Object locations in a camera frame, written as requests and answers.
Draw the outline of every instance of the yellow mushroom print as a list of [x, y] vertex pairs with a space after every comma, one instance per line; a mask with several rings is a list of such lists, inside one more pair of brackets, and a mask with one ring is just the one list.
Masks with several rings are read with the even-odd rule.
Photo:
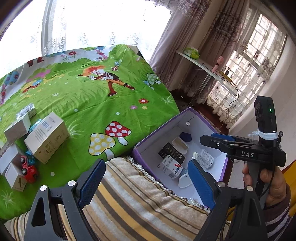
[[89, 154], [98, 156], [104, 152], [108, 160], [114, 158], [114, 153], [110, 150], [115, 146], [115, 140], [102, 133], [93, 133], [90, 136]]

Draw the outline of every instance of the table leg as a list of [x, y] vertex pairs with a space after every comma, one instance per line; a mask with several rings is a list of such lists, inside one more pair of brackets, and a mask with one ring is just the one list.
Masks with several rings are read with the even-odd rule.
[[186, 106], [186, 108], [189, 108], [192, 106], [193, 102], [195, 101], [195, 99], [198, 97], [198, 95], [202, 92], [202, 90], [204, 89], [204, 87], [206, 86], [206, 84], [209, 82], [210, 78], [212, 76], [210, 74], [207, 74], [206, 78], [203, 80], [201, 86], [196, 90], [196, 92], [194, 93], [194, 95], [192, 96], [191, 101], [189, 102], [189, 104]]

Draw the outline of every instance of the white curtain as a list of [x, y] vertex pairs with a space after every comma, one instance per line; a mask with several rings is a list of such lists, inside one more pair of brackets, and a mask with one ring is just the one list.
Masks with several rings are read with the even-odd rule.
[[234, 97], [217, 83], [207, 98], [229, 129], [251, 105], [270, 75], [284, 47], [286, 34], [260, 8], [251, 5], [238, 44], [226, 66], [230, 68], [232, 84], [237, 87]]
[[0, 77], [25, 62], [66, 50], [136, 45], [149, 61], [171, 11], [144, 0], [33, 0], [0, 41]]

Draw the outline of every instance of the orange hair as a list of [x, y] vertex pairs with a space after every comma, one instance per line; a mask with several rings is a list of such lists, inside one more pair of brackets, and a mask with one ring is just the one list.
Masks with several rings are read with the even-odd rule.
[[82, 75], [88, 75], [88, 74], [90, 74], [91, 72], [93, 72], [94, 70], [97, 70], [97, 69], [103, 69], [103, 68], [105, 68], [104, 65], [90, 66], [90, 67], [87, 67], [86, 69], [83, 70], [83, 74], [82, 74]]

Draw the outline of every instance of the curtain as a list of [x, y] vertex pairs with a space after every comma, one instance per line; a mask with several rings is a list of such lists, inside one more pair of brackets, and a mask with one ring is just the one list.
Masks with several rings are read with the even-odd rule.
[[179, 0], [149, 64], [168, 87], [181, 60], [177, 49], [184, 49], [200, 25], [211, 0]]
[[44, 55], [114, 44], [135, 45], [149, 61], [182, 1], [33, 0], [0, 40], [0, 77]]
[[[228, 60], [239, 39], [248, 8], [249, 0], [227, 0], [223, 3], [201, 43], [199, 49], [201, 59], [213, 67], [219, 56]], [[179, 89], [182, 89], [188, 96], [193, 96], [206, 76], [205, 71], [197, 69], [196, 65], [191, 64], [179, 85]], [[197, 97], [197, 103], [203, 104], [206, 101], [216, 82], [215, 78], [209, 80]]]
[[216, 84], [207, 97], [213, 113], [229, 129], [251, 105], [266, 84], [280, 57], [286, 35], [272, 18], [259, 8], [250, 6], [240, 39], [227, 61], [232, 83], [237, 87], [234, 97], [221, 84]]

